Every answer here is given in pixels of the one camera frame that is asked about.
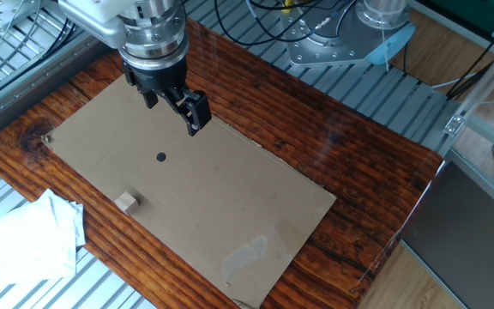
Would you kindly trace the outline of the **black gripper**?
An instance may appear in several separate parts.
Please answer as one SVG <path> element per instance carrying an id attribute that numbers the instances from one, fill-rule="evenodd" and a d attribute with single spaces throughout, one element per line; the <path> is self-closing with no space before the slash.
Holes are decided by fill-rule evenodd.
<path id="1" fill-rule="evenodd" d="M 188 134 L 194 136 L 212 118 L 207 95 L 201 90 L 191 91 L 186 84 L 187 60 L 182 58 L 163 67 L 141 68 L 123 58 L 123 69 L 127 83 L 148 90 L 143 99 L 147 108 L 153 108 L 162 97 L 186 123 Z"/>

